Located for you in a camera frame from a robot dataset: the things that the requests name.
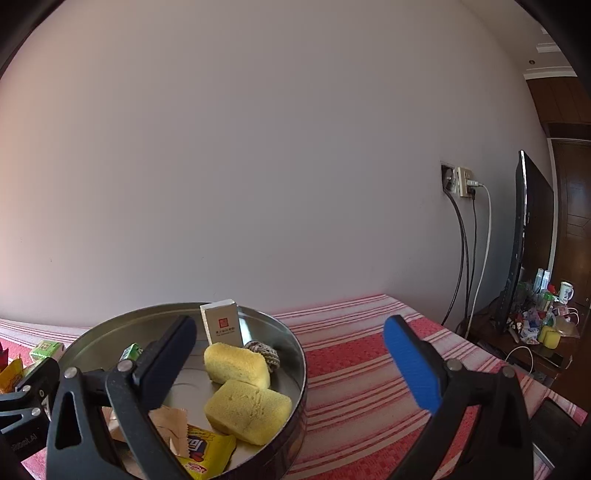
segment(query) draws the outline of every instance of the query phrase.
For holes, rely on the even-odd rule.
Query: yellow sponge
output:
[[[273,390],[228,380],[207,401],[212,427],[254,445],[266,445],[291,415],[291,399]]]
[[[203,362],[209,378],[216,383],[240,380],[259,388],[271,385],[265,357],[246,348],[214,343],[205,349]]]

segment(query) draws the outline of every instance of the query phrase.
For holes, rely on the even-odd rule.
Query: table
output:
[[[470,328],[469,340],[473,343],[479,341],[485,342],[491,345],[497,350],[500,350],[505,356],[509,354],[516,346],[524,345],[523,342],[515,343],[513,337],[508,333],[499,334],[493,323],[492,318],[496,310],[496,301],[491,303],[488,307],[474,314],[472,320],[472,327]],[[586,314],[581,315],[581,321],[579,323],[579,332],[582,332],[582,327],[586,321]],[[534,370],[547,375],[552,379],[556,379],[561,373],[563,373],[570,364],[571,358],[574,356],[577,348],[579,347],[580,339],[578,338],[561,338],[558,343],[558,347],[553,350],[564,358],[564,362],[561,368],[548,362],[548,360],[542,358],[535,353],[541,353],[545,347],[543,345],[528,345],[532,352],[534,352]],[[531,366],[531,358],[526,349],[520,348],[511,354],[512,359],[517,359],[520,363],[524,364],[524,367],[529,368]]]
[[[308,430],[287,480],[383,480],[398,465],[429,419],[418,408],[382,341],[387,317],[400,314],[417,335],[431,342],[443,358],[459,358],[467,368],[495,372],[502,360],[426,319],[386,295],[280,313],[274,316],[297,335],[308,362]],[[28,352],[42,338],[69,345],[86,329],[0,321],[0,341],[10,356]],[[529,415],[544,398],[557,402],[579,424],[586,413],[573,403],[518,373]],[[460,456],[476,407],[462,425],[436,478],[450,472]],[[44,478],[45,452],[27,459],[26,467]],[[535,478],[548,468],[534,457]]]

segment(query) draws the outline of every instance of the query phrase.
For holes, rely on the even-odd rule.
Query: smartphone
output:
[[[531,351],[534,354],[542,357],[544,360],[548,360],[548,362],[550,362],[555,367],[562,368],[564,357],[562,355],[557,354],[553,350],[550,350],[545,346],[540,346],[539,348],[532,348]]]

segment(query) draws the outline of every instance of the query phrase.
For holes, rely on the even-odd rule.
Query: white wall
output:
[[[520,148],[551,180],[523,77],[456,0],[67,0],[0,82],[0,316],[386,292],[440,320],[460,255],[440,162],[493,195],[485,304]]]

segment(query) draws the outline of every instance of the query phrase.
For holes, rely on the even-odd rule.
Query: yellow snack bag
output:
[[[193,425],[187,426],[190,458],[177,460],[195,480],[207,480],[219,475],[230,461],[236,448],[234,435],[218,435]]]
[[[14,392],[14,387],[22,378],[22,360],[19,356],[0,373],[0,393]]]

